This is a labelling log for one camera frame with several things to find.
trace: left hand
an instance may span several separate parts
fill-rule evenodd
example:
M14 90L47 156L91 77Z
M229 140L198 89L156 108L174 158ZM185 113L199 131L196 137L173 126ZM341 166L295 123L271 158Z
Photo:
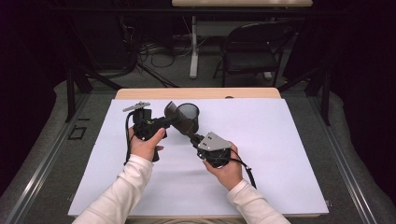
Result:
M131 141L131 154L141 157L145 160L152 161L154 149L162 150L163 147L157 146L165 135L165 128L161 128L148 141L143 141L134 136L134 129L129 128L129 136L133 136Z

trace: table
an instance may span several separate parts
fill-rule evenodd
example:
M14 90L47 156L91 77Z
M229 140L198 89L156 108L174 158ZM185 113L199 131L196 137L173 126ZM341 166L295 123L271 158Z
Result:
M230 1L230 0L172 0L172 5L174 7L311 7L312 0L240 0L240 1ZM216 29L208 30L204 35L219 35L219 30L222 31L221 35L227 35L231 30L237 26L241 25L240 22L234 25L230 23L215 24ZM191 22L191 35L192 35L192 55L191 55L191 69L190 78L197 78L198 73L198 48L197 48L197 20L195 16L192 16Z
M126 114L121 110L137 100L149 100L154 118L161 115L170 100L176 105L183 102L198 105L201 111L198 133L205 135L213 129L210 131L221 133L225 139L233 136L242 159L253 168L259 191L267 195L275 208L289 217L328 213L289 109L277 89L188 88L119 90L107 112L69 216L77 216L122 169L126 148L122 127ZM247 120L246 116L239 118L243 122L238 121L241 112L248 112ZM257 123L265 124L258 130ZM205 170L186 136L173 128L167 132L162 145L169 152L160 153L142 201L129 218L240 217L226 202L226 189Z

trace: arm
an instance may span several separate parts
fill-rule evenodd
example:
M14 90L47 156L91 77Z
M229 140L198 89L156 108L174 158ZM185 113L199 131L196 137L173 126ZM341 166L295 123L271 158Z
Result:
M232 144L231 157L238 159L238 148ZM242 178L242 166L236 161L230 161L221 168L213 168L204 161L207 171L218 178L221 185L229 190L227 197L238 209L247 223L286 224L289 223L278 213L260 193Z
M165 130L160 129L147 142L134 137L131 144L132 155L123 172L73 223L124 223L130 211L140 201L149 182L154 148L163 139L164 133Z
M242 180L230 190L227 198L238 209L247 223L289 223L246 180Z

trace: dark curtain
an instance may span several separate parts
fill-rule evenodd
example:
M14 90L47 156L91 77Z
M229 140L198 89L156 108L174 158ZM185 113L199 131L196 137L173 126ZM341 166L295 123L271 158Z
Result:
M0 3L0 194L29 154L55 104L62 63L31 1Z
M351 141L377 185L396 203L396 22L394 1L314 1L350 18L307 20L284 76L297 78L332 57L331 90L344 101ZM341 48L334 50L339 35Z

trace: white surface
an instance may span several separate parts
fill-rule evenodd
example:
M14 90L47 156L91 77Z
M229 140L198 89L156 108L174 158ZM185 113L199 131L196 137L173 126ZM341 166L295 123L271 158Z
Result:
M147 100L152 117L163 117L170 100ZM214 132L233 141L242 160L252 168L258 191L284 215L328 213L326 203L306 157L286 102L283 99L174 100L200 109L198 131ZM122 170L126 155L122 109L138 103L113 100L92 150L85 174L70 207L79 215ZM227 190L196 156L187 136L167 129L160 160L144 196L130 214L138 217L240 216L226 200Z
M174 7L311 7L312 0L172 0Z

